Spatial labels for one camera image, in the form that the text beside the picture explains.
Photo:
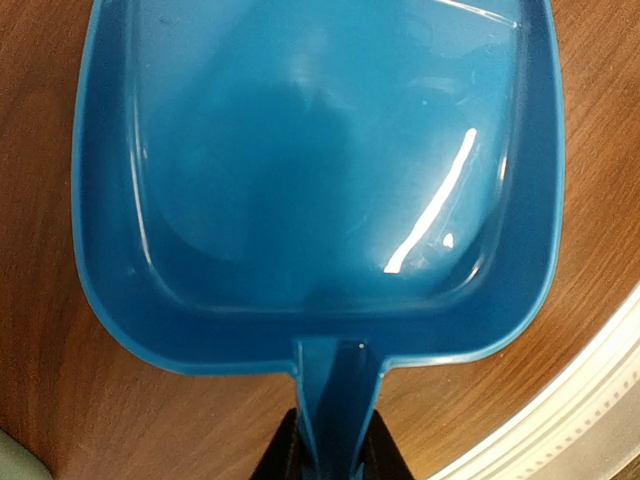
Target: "blue dustpan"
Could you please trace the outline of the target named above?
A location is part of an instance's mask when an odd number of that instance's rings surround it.
[[[318,478],[385,372],[513,341],[564,182],[548,0],[96,0],[73,227],[96,314],[189,375],[288,372]]]

